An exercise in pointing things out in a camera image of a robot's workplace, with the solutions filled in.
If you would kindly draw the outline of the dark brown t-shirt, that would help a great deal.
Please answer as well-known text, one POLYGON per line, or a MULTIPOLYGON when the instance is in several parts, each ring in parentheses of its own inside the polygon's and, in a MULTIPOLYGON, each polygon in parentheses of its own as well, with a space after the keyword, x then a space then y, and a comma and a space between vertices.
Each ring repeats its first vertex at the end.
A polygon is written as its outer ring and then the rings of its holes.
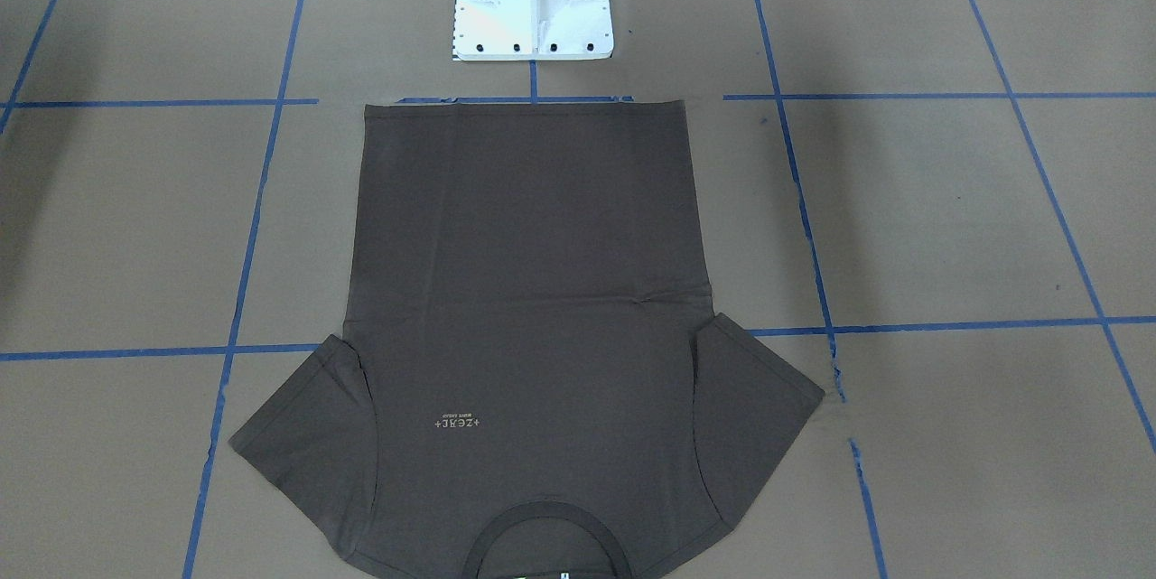
POLYGON ((686 106, 368 106, 342 331, 231 448, 376 578, 660 578, 825 391, 728 316, 686 106))

